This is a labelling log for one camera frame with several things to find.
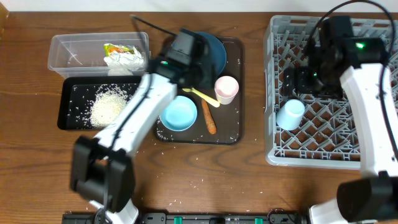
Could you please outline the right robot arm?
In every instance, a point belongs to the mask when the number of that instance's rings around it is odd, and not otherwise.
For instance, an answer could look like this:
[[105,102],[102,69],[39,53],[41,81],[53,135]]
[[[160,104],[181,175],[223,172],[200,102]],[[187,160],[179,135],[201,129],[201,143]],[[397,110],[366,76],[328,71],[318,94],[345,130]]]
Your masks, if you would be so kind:
[[397,218],[397,112],[390,50],[378,37],[356,37],[349,16],[321,18],[307,42],[308,65],[287,68],[283,93],[346,97],[361,153],[361,178],[339,185],[336,197],[309,208],[309,223],[361,223]]

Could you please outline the dark blue plate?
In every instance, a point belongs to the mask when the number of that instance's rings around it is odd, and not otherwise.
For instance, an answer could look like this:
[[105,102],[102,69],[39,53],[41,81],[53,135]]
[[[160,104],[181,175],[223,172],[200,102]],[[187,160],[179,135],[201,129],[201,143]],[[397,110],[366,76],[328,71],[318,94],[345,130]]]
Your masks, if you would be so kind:
[[206,32],[197,32],[197,34],[203,36],[209,43],[211,48],[211,54],[214,60],[216,73],[220,75],[225,66],[227,54],[223,43],[214,35]]

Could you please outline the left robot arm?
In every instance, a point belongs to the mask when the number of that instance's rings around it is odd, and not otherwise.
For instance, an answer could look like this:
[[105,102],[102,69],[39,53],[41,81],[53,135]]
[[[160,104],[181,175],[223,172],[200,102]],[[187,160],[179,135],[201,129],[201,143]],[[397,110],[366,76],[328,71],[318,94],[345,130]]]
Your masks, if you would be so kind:
[[99,204],[89,223],[135,223],[133,158],[142,140],[178,89],[212,88],[217,76],[208,38],[181,29],[170,46],[149,60],[138,89],[119,116],[94,138],[76,140],[70,188]]

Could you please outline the pink plastic cup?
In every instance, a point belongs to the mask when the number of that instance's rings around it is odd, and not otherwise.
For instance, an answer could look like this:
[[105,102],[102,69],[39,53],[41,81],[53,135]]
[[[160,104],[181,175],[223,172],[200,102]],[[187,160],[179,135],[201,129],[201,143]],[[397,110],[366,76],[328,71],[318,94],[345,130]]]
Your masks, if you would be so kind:
[[239,91],[238,81],[231,76],[222,76],[215,82],[215,94],[217,101],[222,105],[228,105]]

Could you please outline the yellow green snack wrapper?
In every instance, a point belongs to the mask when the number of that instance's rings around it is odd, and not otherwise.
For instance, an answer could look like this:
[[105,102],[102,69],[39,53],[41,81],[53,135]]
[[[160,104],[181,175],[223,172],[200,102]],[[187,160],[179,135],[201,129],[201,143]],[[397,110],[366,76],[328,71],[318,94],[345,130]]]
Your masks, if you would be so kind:
[[109,57],[112,53],[130,53],[135,54],[135,46],[129,45],[114,45],[114,44],[104,44],[105,55]]

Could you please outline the light blue plastic cup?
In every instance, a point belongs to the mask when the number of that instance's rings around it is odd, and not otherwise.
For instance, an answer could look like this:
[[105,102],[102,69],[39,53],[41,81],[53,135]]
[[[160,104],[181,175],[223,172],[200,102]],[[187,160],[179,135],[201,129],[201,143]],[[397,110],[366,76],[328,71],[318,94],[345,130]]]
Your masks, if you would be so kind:
[[304,104],[296,99],[287,101],[276,115],[277,125],[287,131],[300,126],[305,112]]

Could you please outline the white rice pile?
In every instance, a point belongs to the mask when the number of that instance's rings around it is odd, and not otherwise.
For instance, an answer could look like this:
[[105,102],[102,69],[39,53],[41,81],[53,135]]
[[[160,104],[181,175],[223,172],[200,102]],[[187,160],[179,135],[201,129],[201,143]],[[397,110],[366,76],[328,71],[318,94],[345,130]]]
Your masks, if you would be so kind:
[[67,100],[67,129],[102,129],[111,124],[137,90],[137,83],[74,85]]

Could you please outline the white tissue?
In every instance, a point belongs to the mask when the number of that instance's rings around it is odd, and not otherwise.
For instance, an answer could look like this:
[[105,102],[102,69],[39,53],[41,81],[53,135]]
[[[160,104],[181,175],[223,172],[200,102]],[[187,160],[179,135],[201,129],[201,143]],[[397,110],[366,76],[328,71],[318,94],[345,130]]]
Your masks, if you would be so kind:
[[133,75],[133,72],[144,66],[144,58],[140,53],[112,52],[104,61],[109,68],[108,76]]

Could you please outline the light blue bowl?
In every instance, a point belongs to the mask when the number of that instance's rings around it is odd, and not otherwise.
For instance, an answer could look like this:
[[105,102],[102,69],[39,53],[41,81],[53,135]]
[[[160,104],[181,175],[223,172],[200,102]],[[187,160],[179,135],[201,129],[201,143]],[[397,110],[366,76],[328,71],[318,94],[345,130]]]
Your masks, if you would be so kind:
[[185,131],[197,119],[196,104],[186,96],[177,96],[160,114],[160,121],[171,131]]

